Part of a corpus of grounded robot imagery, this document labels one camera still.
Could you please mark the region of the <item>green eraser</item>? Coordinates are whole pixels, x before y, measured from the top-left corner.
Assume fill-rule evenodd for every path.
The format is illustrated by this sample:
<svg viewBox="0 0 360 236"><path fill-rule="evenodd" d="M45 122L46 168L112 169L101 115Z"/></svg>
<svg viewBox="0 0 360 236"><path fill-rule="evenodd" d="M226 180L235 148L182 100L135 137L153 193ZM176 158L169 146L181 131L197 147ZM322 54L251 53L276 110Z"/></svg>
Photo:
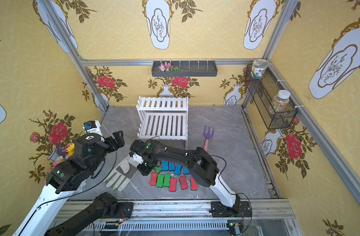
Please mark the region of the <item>green eraser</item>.
<svg viewBox="0 0 360 236"><path fill-rule="evenodd" d="M154 167L156 173L160 173L162 171L161 167Z"/></svg>
<svg viewBox="0 0 360 236"><path fill-rule="evenodd" d="M165 179L165 175L158 174L156 180L156 187L162 188L164 186L164 179Z"/></svg>
<svg viewBox="0 0 360 236"><path fill-rule="evenodd" d="M164 187L170 187L170 181L171 181L171 174L165 174L164 175L163 186Z"/></svg>

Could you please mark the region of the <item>red eraser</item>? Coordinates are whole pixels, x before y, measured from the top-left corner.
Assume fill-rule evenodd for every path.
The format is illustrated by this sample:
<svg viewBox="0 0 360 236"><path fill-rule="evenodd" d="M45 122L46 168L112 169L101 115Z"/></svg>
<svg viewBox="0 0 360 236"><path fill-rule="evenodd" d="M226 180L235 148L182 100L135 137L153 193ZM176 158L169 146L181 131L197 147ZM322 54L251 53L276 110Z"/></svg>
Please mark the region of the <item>red eraser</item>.
<svg viewBox="0 0 360 236"><path fill-rule="evenodd" d="M177 179L176 178L171 178L170 179L169 191L170 192L176 192L176 190L177 190Z"/></svg>
<svg viewBox="0 0 360 236"><path fill-rule="evenodd" d="M156 186L157 178L158 178L158 173L151 173L151 178L150 178L151 186Z"/></svg>
<svg viewBox="0 0 360 236"><path fill-rule="evenodd" d="M188 183L186 180L186 176L179 177L179 181L180 181L180 187L182 190L188 189Z"/></svg>
<svg viewBox="0 0 360 236"><path fill-rule="evenodd" d="M197 191L198 185L193 177L190 178L190 183L191 183L191 191Z"/></svg>

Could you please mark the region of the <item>blue eraser top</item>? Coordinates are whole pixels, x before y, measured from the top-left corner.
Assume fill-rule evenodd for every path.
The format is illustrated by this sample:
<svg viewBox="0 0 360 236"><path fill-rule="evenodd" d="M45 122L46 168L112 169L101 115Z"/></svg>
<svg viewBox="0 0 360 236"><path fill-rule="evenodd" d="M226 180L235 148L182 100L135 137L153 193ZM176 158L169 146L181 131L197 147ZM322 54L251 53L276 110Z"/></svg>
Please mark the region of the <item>blue eraser top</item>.
<svg viewBox="0 0 360 236"><path fill-rule="evenodd" d="M182 169L182 166L177 164L176 168L174 170L174 174L179 176L181 174L181 169Z"/></svg>
<svg viewBox="0 0 360 236"><path fill-rule="evenodd" d="M162 171L168 171L168 170L169 170L168 161L162 161Z"/></svg>
<svg viewBox="0 0 360 236"><path fill-rule="evenodd" d="M168 170L169 171L174 171L176 169L176 166L174 163L172 162L168 162Z"/></svg>
<svg viewBox="0 0 360 236"><path fill-rule="evenodd" d="M183 167L183 174L188 175L190 174L190 171L187 168Z"/></svg>

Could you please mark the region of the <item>green eraser bottom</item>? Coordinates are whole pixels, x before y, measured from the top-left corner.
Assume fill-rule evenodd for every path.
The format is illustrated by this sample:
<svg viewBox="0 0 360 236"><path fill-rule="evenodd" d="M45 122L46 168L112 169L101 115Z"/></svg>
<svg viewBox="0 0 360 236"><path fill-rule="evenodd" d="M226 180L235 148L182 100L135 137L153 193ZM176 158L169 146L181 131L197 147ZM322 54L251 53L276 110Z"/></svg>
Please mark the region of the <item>green eraser bottom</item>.
<svg viewBox="0 0 360 236"><path fill-rule="evenodd" d="M162 188L164 186L164 179L165 179L165 175L158 174L156 180L156 187Z"/></svg>
<svg viewBox="0 0 360 236"><path fill-rule="evenodd" d="M164 175L163 186L164 187L170 187L170 181L171 181L171 174L165 174Z"/></svg>

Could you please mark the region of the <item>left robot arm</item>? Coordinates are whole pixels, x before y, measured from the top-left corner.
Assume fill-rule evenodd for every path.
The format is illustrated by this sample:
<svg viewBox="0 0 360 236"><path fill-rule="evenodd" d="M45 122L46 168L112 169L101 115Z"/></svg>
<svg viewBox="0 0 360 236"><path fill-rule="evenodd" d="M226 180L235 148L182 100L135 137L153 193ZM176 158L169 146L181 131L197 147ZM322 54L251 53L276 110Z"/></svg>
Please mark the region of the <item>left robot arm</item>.
<svg viewBox="0 0 360 236"><path fill-rule="evenodd" d="M15 231L15 236L43 236L68 198L91 177L106 155L125 145L123 131L104 138L87 133L74 143L74 154L58 164L46 179L36 203Z"/></svg>

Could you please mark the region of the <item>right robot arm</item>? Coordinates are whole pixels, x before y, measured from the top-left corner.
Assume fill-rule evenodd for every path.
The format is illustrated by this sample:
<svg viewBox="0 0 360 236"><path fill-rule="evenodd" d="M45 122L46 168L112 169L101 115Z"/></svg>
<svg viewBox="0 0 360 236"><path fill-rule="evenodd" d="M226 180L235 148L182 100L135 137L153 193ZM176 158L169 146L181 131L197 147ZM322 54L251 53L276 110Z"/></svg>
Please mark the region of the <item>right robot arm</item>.
<svg viewBox="0 0 360 236"><path fill-rule="evenodd" d="M197 184L209 187L219 198L211 203L209 212L213 217L252 217L250 201L243 202L239 194L228 187L217 162L202 147L185 150L166 146L158 140L135 140L129 155L139 163L137 168L143 176L149 175L158 161L168 161L188 169Z"/></svg>

